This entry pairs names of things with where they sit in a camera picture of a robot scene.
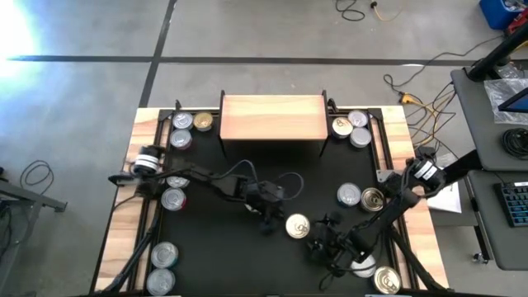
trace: keyboard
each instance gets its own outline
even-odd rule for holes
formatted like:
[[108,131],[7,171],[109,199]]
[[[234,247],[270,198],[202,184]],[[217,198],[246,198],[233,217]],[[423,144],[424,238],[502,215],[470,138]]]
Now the keyboard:
[[512,227],[528,226],[528,182],[493,185]]

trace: wooden table frame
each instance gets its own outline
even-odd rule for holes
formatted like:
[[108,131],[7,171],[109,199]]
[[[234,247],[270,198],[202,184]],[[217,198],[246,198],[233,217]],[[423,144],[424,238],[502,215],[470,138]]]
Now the wooden table frame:
[[[382,111],[383,121],[379,129],[373,129],[376,153],[378,156],[379,169],[403,170],[405,160],[414,157],[413,145],[408,133],[405,114],[401,106],[341,106],[340,109],[353,108],[380,108]],[[140,108],[136,113],[134,128],[130,137],[130,144],[126,154],[126,160],[134,160],[139,148],[143,145],[154,143],[157,135],[161,145],[167,141],[167,130],[156,131],[158,126],[158,117],[160,110],[167,108]],[[218,108],[187,108],[187,111],[217,111]],[[377,127],[377,122],[372,122],[373,127]],[[382,134],[386,135],[386,142],[382,141]],[[132,196],[133,186],[121,187],[117,191],[115,203]],[[122,205],[109,218],[108,229],[101,246],[101,254],[97,263],[97,268],[92,281],[91,291],[104,289],[113,278],[117,275],[123,265],[126,263],[134,250],[138,228],[142,224],[147,228],[153,217],[155,201],[146,201],[141,198],[133,200]],[[414,208],[408,210],[404,215],[404,223],[397,227],[407,229],[408,242],[416,254],[419,261],[435,278],[435,280],[448,287],[446,274],[441,260],[440,251],[436,241],[436,235],[432,226],[431,216],[427,207],[427,202],[422,200]],[[408,268],[403,255],[396,247],[398,252],[398,265],[402,275],[405,287],[411,287],[413,278],[409,277]],[[144,287],[145,272],[147,268],[148,253],[147,250],[139,261],[139,269],[135,276],[135,289]],[[123,286],[123,290],[134,289],[129,284]]]

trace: wooden plank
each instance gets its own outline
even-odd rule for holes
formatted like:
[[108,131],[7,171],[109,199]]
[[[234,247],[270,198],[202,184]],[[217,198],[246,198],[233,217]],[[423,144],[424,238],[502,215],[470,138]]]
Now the wooden plank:
[[[403,108],[401,106],[372,107],[381,108],[383,111],[385,130],[389,141],[394,168],[403,170],[405,168],[405,160],[414,157],[413,145],[408,133]],[[138,110],[130,139],[129,152],[126,157],[128,160],[133,160],[135,158],[135,155],[142,145],[152,144],[156,131],[158,112],[158,108],[143,108]],[[381,148],[380,136],[376,130],[377,129],[375,129],[374,132],[374,140],[376,141],[376,147]],[[165,139],[167,139],[167,131],[164,131],[162,141],[164,142]],[[384,167],[385,161],[383,151],[378,151],[378,156],[380,165]],[[117,197],[118,201],[130,196],[133,190],[132,187],[126,187],[119,190]],[[131,249],[134,246],[138,226],[137,219],[139,219],[140,209],[140,200],[132,200],[130,203],[122,205],[112,216],[111,226],[103,253],[101,269],[99,270],[97,277],[96,290],[103,289],[106,285],[110,284],[113,277],[126,263],[126,260],[128,260],[128,257],[131,254]],[[423,200],[413,209],[408,210],[405,213],[405,221],[412,250],[436,281],[447,287],[447,278],[427,203]],[[144,276],[144,259],[146,256],[147,255],[144,255],[142,257],[138,280],[140,277]],[[404,260],[401,258],[401,253],[398,255],[398,261],[400,263],[400,270],[403,274],[402,277],[404,280],[407,280],[408,283],[406,267],[404,265]],[[138,281],[137,287],[140,288],[142,284],[143,282],[141,280]]]
[[226,95],[220,137],[236,140],[328,136],[323,96]]

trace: desk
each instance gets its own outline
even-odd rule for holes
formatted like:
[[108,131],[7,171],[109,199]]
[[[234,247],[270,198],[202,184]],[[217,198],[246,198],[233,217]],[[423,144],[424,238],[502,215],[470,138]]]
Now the desk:
[[[394,169],[403,170],[405,168],[405,160],[414,157],[413,145],[408,133],[403,108],[401,106],[372,107],[382,108]],[[152,144],[158,123],[158,113],[158,108],[138,109],[130,138],[130,146],[126,154],[127,160],[134,160],[141,146]],[[378,148],[379,164],[382,168],[386,168],[380,136],[376,133],[374,134],[374,140],[378,144],[376,148]],[[132,196],[133,192],[134,188],[132,186],[119,189],[115,202],[118,203],[126,197]],[[93,280],[93,289],[100,290],[109,285],[133,252],[141,203],[142,200],[140,198],[133,199],[122,205],[111,216],[109,229],[101,250],[101,263]],[[423,200],[414,208],[408,210],[405,213],[405,220],[411,248],[417,258],[438,283],[447,287],[446,273],[438,249],[435,229],[427,208],[427,202]],[[136,282],[136,287],[138,288],[143,287],[144,265],[147,256],[147,253],[145,253],[139,263],[138,281]],[[399,258],[398,262],[400,263],[400,271],[406,271],[404,260]],[[402,278],[405,284],[406,276],[402,274]]]
[[[497,174],[505,182],[528,181],[528,172],[497,172]],[[509,226],[493,190],[493,185],[501,181],[492,172],[477,170],[470,171],[468,179],[497,266],[503,270],[528,270],[528,257],[520,257],[518,253],[519,247],[528,246],[528,229]]]
[[468,153],[462,159],[462,164],[467,173],[468,165],[474,164],[474,157],[477,157],[477,163],[481,167],[472,167],[471,169],[486,169],[488,171],[526,171],[528,161],[519,159],[507,154],[502,149],[500,138],[504,131],[513,128],[525,128],[524,125],[495,124],[493,111],[488,94],[484,89],[483,82],[471,81],[464,70],[454,70],[451,72],[451,78],[455,85],[455,91],[459,96],[460,105],[464,111],[464,117],[468,122],[469,132],[475,143],[476,152]]

